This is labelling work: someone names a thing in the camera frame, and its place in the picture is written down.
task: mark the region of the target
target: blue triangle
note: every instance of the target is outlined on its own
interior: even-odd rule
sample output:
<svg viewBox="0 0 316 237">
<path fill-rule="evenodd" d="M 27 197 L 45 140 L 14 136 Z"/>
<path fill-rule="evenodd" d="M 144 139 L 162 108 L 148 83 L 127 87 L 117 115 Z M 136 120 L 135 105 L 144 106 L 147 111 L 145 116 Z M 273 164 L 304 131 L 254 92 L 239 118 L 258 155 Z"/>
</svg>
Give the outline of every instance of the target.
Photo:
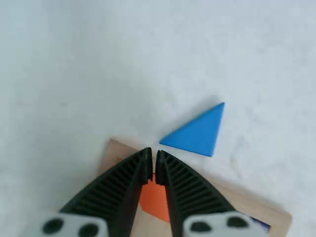
<svg viewBox="0 0 316 237">
<path fill-rule="evenodd" d="M 160 144 L 188 152 L 213 156 L 225 103 L 202 115 L 164 137 Z"/>
</svg>

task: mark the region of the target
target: orange block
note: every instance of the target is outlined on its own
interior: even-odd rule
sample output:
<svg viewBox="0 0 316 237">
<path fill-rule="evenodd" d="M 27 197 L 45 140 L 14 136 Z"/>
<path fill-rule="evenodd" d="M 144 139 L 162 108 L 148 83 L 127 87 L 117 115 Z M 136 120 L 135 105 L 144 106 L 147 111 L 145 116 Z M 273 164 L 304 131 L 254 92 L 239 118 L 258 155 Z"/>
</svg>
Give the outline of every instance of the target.
<svg viewBox="0 0 316 237">
<path fill-rule="evenodd" d="M 149 180 L 148 184 L 143 186 L 139 203 L 143 211 L 170 222 L 166 190 L 164 186 L 156 184 L 155 174 L 153 174 L 153 181 Z"/>
</svg>

